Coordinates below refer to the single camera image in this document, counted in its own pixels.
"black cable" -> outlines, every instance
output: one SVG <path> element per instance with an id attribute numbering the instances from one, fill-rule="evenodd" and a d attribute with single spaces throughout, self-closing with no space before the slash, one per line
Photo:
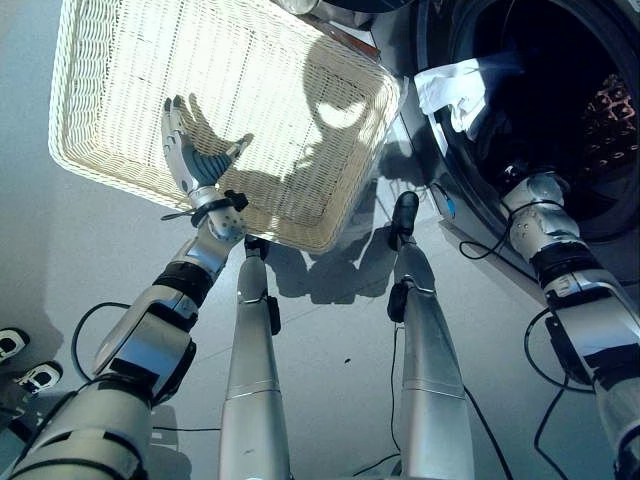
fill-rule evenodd
<path id="1" fill-rule="evenodd" d="M 509 237 L 509 230 L 511 229 L 511 225 L 513 223 L 513 217 L 515 216 L 515 214 L 518 213 L 520 210 L 531 207 L 532 205 L 540 205 L 540 204 L 556 205 L 557 207 L 564 209 L 562 205 L 560 205 L 558 202 L 554 202 L 553 200 L 538 200 L 535 202 L 525 203 L 524 205 L 519 206 L 515 210 L 510 210 L 509 207 L 507 207 L 507 205 L 503 203 L 504 207 L 507 210 L 509 210 L 509 216 L 507 217 L 507 225 L 504 229 L 504 233 L 500 236 L 496 244 L 493 247 L 487 247 L 486 245 L 480 242 L 476 242 L 474 240 L 463 240 L 458 244 L 458 251 L 462 254 L 463 257 L 468 258 L 469 260 L 482 260 L 483 258 L 488 257 L 492 253 L 496 253 L 498 249 L 500 249 L 500 247 L 507 241 L 507 238 Z M 468 253 L 465 253 L 465 251 L 462 249 L 464 245 L 473 245 L 475 247 L 484 248 L 486 252 L 480 255 L 475 255 L 475 256 L 469 255 Z"/>
<path id="2" fill-rule="evenodd" d="M 367 468 L 363 468 L 362 470 L 357 471 L 356 473 L 354 473 L 353 475 L 351 475 L 352 477 L 357 477 L 358 475 L 360 475 L 361 473 L 364 472 L 368 472 L 369 470 L 371 470 L 372 468 L 376 468 L 378 465 L 381 465 L 382 463 L 386 462 L 387 460 L 389 460 L 390 458 L 394 458 L 394 457 L 399 457 L 400 454 L 399 453 L 392 453 L 391 455 L 387 455 L 386 457 L 384 457 L 383 459 L 381 459 L 380 461 L 378 461 L 378 463 L 375 463 L 373 465 L 371 465 L 370 467 Z"/>
<path id="3" fill-rule="evenodd" d="M 489 437 L 489 440 L 491 440 L 493 449 L 496 451 L 498 460 L 500 460 L 500 465 L 502 466 L 502 471 L 504 472 L 504 476 L 507 478 L 507 480 L 513 480 L 513 475 L 511 473 L 511 469 L 509 468 L 509 464 L 507 463 L 507 460 L 504 458 L 502 449 L 500 448 L 500 445 L 498 444 L 496 437 L 493 435 L 493 432 L 491 431 L 491 428 L 489 427 L 487 420 L 484 418 L 484 415 L 482 414 L 482 411 L 480 410 L 480 407 L 478 406 L 476 399 L 473 397 L 473 395 L 471 394 L 469 389 L 466 387 L 466 385 L 464 387 L 464 391 L 469 397 L 469 400 L 471 400 L 471 404 L 473 405 L 473 408 L 475 409 L 476 414 L 478 415 L 478 418 L 480 419 L 480 422 L 484 427 L 484 430 L 487 432 L 487 436 Z"/>
<path id="4" fill-rule="evenodd" d="M 166 430 L 167 432 L 219 432 L 220 428 L 174 428 L 174 427 L 153 427 L 154 430 Z"/>
<path id="5" fill-rule="evenodd" d="M 555 406 L 557 405 L 558 401 L 560 400 L 560 397 L 562 397 L 562 394 L 564 393 L 565 390 L 568 390 L 568 384 L 569 384 L 569 375 L 567 375 L 565 373 L 564 375 L 564 382 L 563 382 L 563 388 L 561 388 L 560 390 L 558 390 L 558 393 L 556 393 L 556 396 L 553 397 L 553 400 L 551 400 L 551 403 L 549 404 L 549 406 L 547 407 L 547 411 L 544 412 L 544 416 L 542 417 L 542 420 L 540 421 L 540 425 L 538 426 L 538 430 L 536 431 L 536 435 L 533 438 L 533 448 L 535 448 L 536 452 L 538 452 L 540 454 L 540 456 L 542 458 L 544 458 L 546 460 L 546 462 L 551 465 L 551 467 L 553 467 L 553 469 L 556 471 L 556 473 L 558 474 L 558 476 L 560 478 L 562 478 L 562 480 L 569 480 L 567 478 L 567 476 L 564 474 L 564 472 L 562 471 L 562 469 L 556 464 L 556 462 L 554 462 L 552 460 L 552 458 L 547 455 L 542 448 L 540 448 L 540 437 L 542 436 L 542 432 L 544 430 L 544 427 L 547 424 L 547 421 L 549 420 L 549 417 L 551 416 L 551 412 L 553 412 L 553 409 L 555 408 Z"/>
<path id="6" fill-rule="evenodd" d="M 398 327 L 395 327 L 393 330 L 393 357 L 391 360 L 391 440 L 393 440 L 393 444 L 396 446 L 398 451 L 400 451 L 400 446 L 396 440 L 395 433 L 393 432 L 393 418 L 395 416 L 396 411 L 396 396 L 393 389 L 393 373 L 396 368 L 396 352 L 398 350 Z"/>
<path id="7" fill-rule="evenodd" d="M 102 302 L 102 303 L 99 303 L 98 305 L 95 305 L 94 307 L 91 307 L 87 311 L 87 313 L 85 313 L 82 316 L 82 318 L 80 319 L 80 321 L 76 325 L 76 328 L 73 331 L 73 337 L 71 337 L 71 361 L 73 362 L 73 368 L 75 369 L 76 373 L 78 375 L 80 375 L 80 377 L 82 377 L 83 380 L 85 380 L 87 382 L 91 381 L 91 378 L 82 369 L 82 367 L 80 366 L 80 361 L 78 360 L 78 336 L 80 335 L 80 331 L 82 330 L 82 327 L 84 326 L 85 322 L 87 321 L 87 319 L 91 315 L 93 315 L 94 312 L 96 312 L 97 310 L 100 310 L 101 308 L 104 308 L 104 307 L 119 307 L 119 308 L 127 309 L 130 306 L 131 305 L 127 305 L 126 303 L 118 303 L 118 302 Z"/>
<path id="8" fill-rule="evenodd" d="M 533 330 L 533 327 L 536 325 L 536 323 L 538 323 L 538 321 L 542 317 L 547 315 L 549 312 L 550 312 L 549 308 L 545 308 L 539 314 L 537 314 L 535 317 L 533 317 L 533 319 L 531 320 L 531 322 L 529 322 L 529 325 L 527 326 L 527 330 L 524 333 L 524 355 L 525 355 L 525 357 L 527 357 L 527 362 L 529 362 L 529 365 L 531 365 L 531 368 L 533 368 L 538 375 L 540 375 L 547 382 L 549 382 L 552 385 L 555 385 L 558 388 L 561 388 L 563 390 L 569 390 L 570 392 L 595 394 L 595 392 L 593 391 L 593 388 L 587 389 L 587 388 L 571 387 L 571 386 L 569 386 L 567 384 L 563 385 L 562 383 L 558 382 L 557 380 L 554 380 L 549 375 L 544 373 L 540 369 L 540 367 L 538 367 L 536 362 L 533 361 L 533 358 L 531 358 L 531 352 L 529 351 L 529 336 L 531 335 L 531 330 Z"/>

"washing machine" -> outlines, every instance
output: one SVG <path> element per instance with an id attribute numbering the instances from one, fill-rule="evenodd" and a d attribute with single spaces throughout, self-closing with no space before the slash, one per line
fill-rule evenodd
<path id="1" fill-rule="evenodd" d="M 485 99 L 470 140 L 449 108 L 425 116 L 413 82 L 401 117 L 445 224 L 485 245 L 502 236 L 500 196 L 525 176 L 556 171 L 566 209 L 602 265 L 640 303 L 640 2 L 637 0 L 417 0 L 378 15 L 382 62 L 420 71 L 500 52 L 523 74 Z M 532 281 L 508 245 L 499 252 Z"/>

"white sneaker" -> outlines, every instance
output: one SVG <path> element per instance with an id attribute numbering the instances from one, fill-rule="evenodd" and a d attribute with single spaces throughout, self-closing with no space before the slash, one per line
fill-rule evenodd
<path id="1" fill-rule="evenodd" d="M 0 363 L 13 357 L 29 343 L 29 335 L 17 328 L 0 330 Z"/>
<path id="2" fill-rule="evenodd" d="M 62 378 L 62 367 L 57 362 L 36 365 L 15 382 L 33 395 L 53 387 Z"/>

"white wicker basket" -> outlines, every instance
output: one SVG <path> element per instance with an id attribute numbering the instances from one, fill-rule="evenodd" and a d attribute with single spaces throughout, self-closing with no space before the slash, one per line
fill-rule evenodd
<path id="1" fill-rule="evenodd" d="M 197 103 L 201 151 L 254 135 L 220 180 L 247 195 L 252 233 L 322 252 L 371 171 L 400 89 L 268 0 L 64 0 L 49 117 L 57 163 L 189 208 L 160 138 L 161 106 L 176 94 Z"/>

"washing machine door opening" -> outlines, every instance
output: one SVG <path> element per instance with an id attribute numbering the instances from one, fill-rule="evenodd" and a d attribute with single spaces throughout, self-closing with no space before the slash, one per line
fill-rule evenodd
<path id="1" fill-rule="evenodd" d="M 451 63 L 512 51 L 523 67 L 485 99 L 475 141 L 440 116 L 449 144 L 470 163 L 466 170 L 499 194 L 534 172 L 557 172 L 567 182 L 567 211 L 587 240 L 637 225 L 637 21 L 614 1 L 453 3 Z"/>

